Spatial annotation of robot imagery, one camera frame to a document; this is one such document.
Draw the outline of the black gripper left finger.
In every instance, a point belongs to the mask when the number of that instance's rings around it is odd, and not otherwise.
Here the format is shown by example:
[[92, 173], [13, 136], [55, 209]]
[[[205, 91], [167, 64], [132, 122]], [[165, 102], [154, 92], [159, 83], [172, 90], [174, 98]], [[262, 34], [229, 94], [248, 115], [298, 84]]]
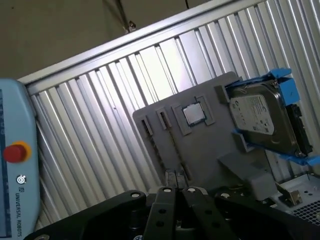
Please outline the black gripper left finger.
[[175, 231], [176, 172], [148, 194], [129, 190], [59, 220], [27, 240], [171, 240]]

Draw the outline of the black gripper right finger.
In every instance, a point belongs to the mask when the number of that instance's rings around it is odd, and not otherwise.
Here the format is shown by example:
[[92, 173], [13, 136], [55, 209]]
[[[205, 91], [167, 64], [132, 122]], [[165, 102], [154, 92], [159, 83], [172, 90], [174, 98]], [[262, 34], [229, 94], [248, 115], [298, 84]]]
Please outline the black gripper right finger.
[[318, 240], [319, 226], [222, 187], [183, 190], [197, 240]]

